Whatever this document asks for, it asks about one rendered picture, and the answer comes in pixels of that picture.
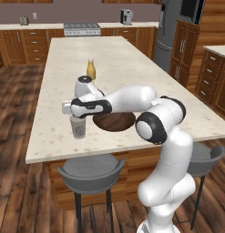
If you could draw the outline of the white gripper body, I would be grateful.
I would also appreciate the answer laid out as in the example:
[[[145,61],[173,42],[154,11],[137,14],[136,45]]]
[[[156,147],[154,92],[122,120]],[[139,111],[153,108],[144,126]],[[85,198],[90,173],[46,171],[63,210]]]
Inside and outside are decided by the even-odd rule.
[[[62,103],[62,113],[65,115],[71,115],[71,102],[70,101],[64,101]]]

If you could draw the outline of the glass cup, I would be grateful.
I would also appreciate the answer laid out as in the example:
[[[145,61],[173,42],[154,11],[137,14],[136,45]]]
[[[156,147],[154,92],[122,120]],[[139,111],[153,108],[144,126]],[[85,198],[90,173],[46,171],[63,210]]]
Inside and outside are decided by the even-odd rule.
[[[70,117],[74,138],[82,139],[86,136],[86,120],[84,118]]]

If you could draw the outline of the dark wooden bowl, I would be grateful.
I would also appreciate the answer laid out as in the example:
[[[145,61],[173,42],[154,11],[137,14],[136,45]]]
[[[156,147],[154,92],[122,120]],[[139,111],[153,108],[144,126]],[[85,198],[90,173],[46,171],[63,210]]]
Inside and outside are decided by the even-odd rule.
[[[121,132],[135,124],[133,113],[98,114],[93,116],[95,125],[108,132]]]

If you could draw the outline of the yellow juice bottle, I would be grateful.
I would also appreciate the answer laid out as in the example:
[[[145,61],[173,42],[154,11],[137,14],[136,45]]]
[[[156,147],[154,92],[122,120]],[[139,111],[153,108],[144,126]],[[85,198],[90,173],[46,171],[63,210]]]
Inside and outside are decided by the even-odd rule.
[[[88,60],[87,75],[90,76],[93,80],[96,79],[96,69],[94,67],[94,60],[93,59]]]

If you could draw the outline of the grey bar stool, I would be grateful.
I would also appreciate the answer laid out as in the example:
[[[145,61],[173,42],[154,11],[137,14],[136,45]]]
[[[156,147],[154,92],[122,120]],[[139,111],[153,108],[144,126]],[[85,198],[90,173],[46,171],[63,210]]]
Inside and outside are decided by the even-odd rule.
[[[223,146],[208,148],[199,142],[195,142],[193,144],[193,151],[189,163],[188,173],[193,177],[199,177],[200,184],[190,229],[194,228],[205,176],[212,170],[212,168],[219,162],[219,160],[223,158],[224,155],[225,149]]]
[[[112,154],[74,157],[57,167],[68,189],[75,194],[77,233],[81,233],[81,196],[106,192],[107,213],[110,215],[111,233],[114,233],[111,188],[117,183],[125,159],[117,160]]]

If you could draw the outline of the wooden base cupboards with drawers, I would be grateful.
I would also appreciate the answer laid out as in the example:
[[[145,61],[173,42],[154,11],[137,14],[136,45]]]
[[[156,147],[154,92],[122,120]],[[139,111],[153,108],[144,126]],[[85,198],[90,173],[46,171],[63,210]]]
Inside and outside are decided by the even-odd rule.
[[[51,39],[63,36],[63,29],[0,30],[4,66],[44,64]]]

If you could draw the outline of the steel stove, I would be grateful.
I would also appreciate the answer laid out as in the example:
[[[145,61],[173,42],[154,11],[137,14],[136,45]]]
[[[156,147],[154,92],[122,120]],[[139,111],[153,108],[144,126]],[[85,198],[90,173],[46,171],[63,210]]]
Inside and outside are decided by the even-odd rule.
[[[65,37],[100,36],[98,23],[64,23]]]

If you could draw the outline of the wooden island cabinet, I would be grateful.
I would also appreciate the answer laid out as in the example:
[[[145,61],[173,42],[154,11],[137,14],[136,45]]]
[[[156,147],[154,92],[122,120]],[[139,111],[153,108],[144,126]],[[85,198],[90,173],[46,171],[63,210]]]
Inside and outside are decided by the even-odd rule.
[[[126,162],[119,174],[118,182],[111,188],[113,202],[132,200],[138,197],[138,184],[155,169],[159,160],[159,151],[160,147],[151,147],[114,153],[117,160],[125,158]],[[75,195],[66,187],[56,170],[65,162],[65,159],[49,161],[46,166],[56,206],[64,210],[72,210],[75,208]]]

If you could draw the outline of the silver coffee machine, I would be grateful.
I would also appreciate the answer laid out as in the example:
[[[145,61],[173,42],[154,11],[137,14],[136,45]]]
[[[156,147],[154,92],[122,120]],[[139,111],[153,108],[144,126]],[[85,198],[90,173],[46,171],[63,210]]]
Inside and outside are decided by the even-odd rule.
[[[123,25],[132,25],[131,20],[133,17],[133,12],[128,9],[122,9],[120,11],[120,23]]]

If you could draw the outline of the grey steel fridge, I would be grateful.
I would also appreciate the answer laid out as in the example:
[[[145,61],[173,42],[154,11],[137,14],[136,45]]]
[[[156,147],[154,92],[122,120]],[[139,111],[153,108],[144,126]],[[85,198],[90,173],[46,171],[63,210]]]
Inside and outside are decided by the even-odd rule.
[[[154,62],[165,72],[169,65],[182,0],[162,0]]]

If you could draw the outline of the tall wooden cupboard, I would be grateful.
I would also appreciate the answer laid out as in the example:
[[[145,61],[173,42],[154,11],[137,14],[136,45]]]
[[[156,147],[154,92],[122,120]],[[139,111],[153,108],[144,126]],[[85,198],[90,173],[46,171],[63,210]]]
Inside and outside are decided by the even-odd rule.
[[[199,37],[199,26],[178,21],[169,65],[169,75],[187,86],[192,57]]]

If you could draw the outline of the wooden drawer cabinet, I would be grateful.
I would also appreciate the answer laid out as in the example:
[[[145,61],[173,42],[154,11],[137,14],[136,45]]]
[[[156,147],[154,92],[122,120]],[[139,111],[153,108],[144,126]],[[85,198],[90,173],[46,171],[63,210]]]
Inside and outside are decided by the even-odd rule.
[[[204,52],[196,93],[225,116],[225,57]]]

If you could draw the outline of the wooden wall cupboards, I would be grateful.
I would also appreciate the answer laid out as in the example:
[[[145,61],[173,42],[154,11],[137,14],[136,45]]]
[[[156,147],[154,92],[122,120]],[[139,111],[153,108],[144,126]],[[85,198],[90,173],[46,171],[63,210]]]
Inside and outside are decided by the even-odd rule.
[[[53,0],[0,0],[0,4],[52,4]]]
[[[101,0],[103,4],[155,4],[161,5],[162,0]]]

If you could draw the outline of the black wall oven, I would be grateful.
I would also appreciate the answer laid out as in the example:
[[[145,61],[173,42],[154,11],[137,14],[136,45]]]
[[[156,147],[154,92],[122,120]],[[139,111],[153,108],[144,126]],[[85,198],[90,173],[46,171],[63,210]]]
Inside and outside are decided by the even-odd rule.
[[[198,25],[201,20],[205,0],[182,0],[179,20]]]

